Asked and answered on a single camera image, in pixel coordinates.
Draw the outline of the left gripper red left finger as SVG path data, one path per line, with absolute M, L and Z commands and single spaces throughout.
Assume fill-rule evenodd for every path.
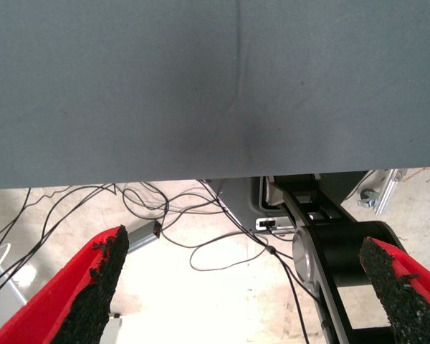
M 123 225 L 91 238 L 0 328 L 0 343 L 99 343 L 128 249 Z

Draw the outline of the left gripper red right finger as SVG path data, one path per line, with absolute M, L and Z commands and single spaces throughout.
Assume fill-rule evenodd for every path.
M 360 263 L 397 343 L 430 343 L 430 271 L 404 250 L 366 237 Z

